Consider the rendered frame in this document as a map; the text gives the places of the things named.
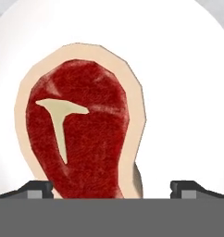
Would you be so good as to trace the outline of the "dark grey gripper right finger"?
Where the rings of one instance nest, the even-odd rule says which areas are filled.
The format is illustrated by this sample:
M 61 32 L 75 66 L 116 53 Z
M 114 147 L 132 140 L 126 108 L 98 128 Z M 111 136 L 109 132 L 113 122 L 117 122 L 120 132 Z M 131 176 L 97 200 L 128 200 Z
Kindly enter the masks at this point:
M 172 181 L 170 190 L 171 199 L 224 199 L 224 194 L 208 191 L 196 181 Z

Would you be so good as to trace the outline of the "red T-bone steak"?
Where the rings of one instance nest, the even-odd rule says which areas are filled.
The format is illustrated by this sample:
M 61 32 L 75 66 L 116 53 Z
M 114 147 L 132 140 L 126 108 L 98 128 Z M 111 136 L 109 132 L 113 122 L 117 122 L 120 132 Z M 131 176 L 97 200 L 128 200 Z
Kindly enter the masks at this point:
M 125 60 L 100 45 L 65 45 L 21 81 L 14 115 L 25 160 L 55 196 L 142 198 L 143 92 Z

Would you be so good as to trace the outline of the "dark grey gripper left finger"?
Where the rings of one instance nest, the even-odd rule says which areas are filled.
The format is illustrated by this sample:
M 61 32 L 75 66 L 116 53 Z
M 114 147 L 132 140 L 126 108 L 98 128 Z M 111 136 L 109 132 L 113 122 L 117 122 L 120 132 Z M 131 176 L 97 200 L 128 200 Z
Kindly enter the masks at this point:
M 50 199 L 54 198 L 50 181 L 29 181 L 16 191 L 0 194 L 0 199 Z

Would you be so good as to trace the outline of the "white round plate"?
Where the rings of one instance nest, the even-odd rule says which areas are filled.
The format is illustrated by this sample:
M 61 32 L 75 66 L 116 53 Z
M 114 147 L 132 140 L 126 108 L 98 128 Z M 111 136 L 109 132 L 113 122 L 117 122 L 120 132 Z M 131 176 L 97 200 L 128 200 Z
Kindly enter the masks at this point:
M 224 194 L 224 31 L 196 0 L 17 0 L 0 17 L 0 193 L 32 177 L 14 129 L 20 81 L 64 44 L 100 44 L 143 87 L 148 198 L 173 180 Z

